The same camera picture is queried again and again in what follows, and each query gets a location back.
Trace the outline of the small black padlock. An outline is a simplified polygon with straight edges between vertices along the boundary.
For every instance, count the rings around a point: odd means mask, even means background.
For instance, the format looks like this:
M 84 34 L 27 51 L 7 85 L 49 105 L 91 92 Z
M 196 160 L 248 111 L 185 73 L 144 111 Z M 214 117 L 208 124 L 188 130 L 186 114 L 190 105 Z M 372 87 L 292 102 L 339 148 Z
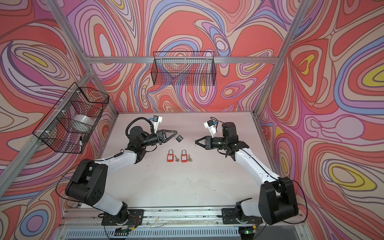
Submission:
M 181 135 L 176 134 L 175 139 L 180 143 L 184 138 Z

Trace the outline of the red padlock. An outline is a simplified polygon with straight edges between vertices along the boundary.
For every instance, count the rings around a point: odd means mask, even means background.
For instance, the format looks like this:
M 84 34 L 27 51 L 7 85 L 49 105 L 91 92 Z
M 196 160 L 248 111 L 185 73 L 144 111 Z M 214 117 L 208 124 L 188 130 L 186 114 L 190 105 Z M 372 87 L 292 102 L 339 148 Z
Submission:
M 167 154 L 167 162 L 171 163 L 171 162 L 174 162 L 174 160 L 175 160 L 174 151 L 170 149 Z
M 188 154 L 186 150 L 182 150 L 181 152 L 181 162 L 182 163 L 187 163 L 189 161 L 188 159 Z

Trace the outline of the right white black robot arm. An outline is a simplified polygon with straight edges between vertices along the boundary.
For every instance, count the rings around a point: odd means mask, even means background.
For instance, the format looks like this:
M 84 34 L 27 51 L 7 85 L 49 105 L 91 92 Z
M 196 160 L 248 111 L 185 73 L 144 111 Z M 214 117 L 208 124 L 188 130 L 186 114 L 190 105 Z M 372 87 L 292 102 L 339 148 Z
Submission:
M 210 135 L 196 140 L 195 144 L 205 150 L 223 150 L 223 155 L 241 165 L 260 186 L 259 199 L 238 201 L 231 217 L 240 223 L 247 223 L 250 218 L 257 217 L 268 225 L 274 225 L 297 216 L 299 207 L 293 181 L 288 177 L 280 177 L 263 164 L 249 145 L 239 140 L 233 122 L 222 123 L 222 137 L 216 136 L 217 126 L 216 120 L 205 122 L 204 127 Z

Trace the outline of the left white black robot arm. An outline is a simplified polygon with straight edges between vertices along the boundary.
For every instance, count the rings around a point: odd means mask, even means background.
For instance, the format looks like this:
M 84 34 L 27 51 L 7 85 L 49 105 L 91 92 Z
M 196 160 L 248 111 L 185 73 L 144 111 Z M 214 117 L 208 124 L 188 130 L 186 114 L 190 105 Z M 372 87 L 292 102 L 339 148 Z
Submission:
M 124 150 L 104 159 L 82 160 L 72 175 L 65 194 L 77 202 L 86 204 L 112 216 L 127 215 L 124 202 L 105 190 L 109 174 L 138 164 L 146 155 L 147 147 L 160 146 L 172 138 L 178 142 L 183 137 L 174 130 L 158 130 L 162 117 L 138 117 L 125 130 L 129 142 Z

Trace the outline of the white tape roll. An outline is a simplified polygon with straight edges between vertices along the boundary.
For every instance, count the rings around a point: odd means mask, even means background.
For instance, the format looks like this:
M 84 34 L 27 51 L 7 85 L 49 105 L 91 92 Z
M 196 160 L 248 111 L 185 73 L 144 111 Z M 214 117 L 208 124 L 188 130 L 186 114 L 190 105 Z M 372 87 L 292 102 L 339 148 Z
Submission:
M 88 126 L 93 126 L 95 124 L 95 121 L 92 118 L 90 118 L 86 115 L 81 115 L 81 114 L 74 115 L 72 117 L 72 120 L 77 121 L 77 122 L 82 123 L 82 124 L 85 124 L 85 125 L 88 125 Z

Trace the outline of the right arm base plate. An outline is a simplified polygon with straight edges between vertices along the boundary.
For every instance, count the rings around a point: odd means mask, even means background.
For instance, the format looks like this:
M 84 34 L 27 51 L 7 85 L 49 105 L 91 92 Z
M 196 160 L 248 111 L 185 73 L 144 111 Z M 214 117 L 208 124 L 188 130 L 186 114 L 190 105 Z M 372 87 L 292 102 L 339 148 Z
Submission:
M 263 223 L 263 219 L 261 217 L 246 216 L 242 210 L 237 207 L 222 208 L 221 214 L 217 215 L 217 217 L 222 219 L 225 225 L 251 224 L 258 226 Z

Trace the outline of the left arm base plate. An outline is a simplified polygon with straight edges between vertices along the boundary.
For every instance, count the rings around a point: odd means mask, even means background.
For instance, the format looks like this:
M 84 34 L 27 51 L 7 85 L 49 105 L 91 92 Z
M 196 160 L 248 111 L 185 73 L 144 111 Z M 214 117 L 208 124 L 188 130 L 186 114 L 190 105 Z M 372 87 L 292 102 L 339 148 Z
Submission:
M 137 227 L 143 222 L 144 210 L 143 209 L 131 209 L 122 210 L 116 216 L 108 213 L 101 213 L 98 215 L 102 219 L 103 226 L 128 226 Z

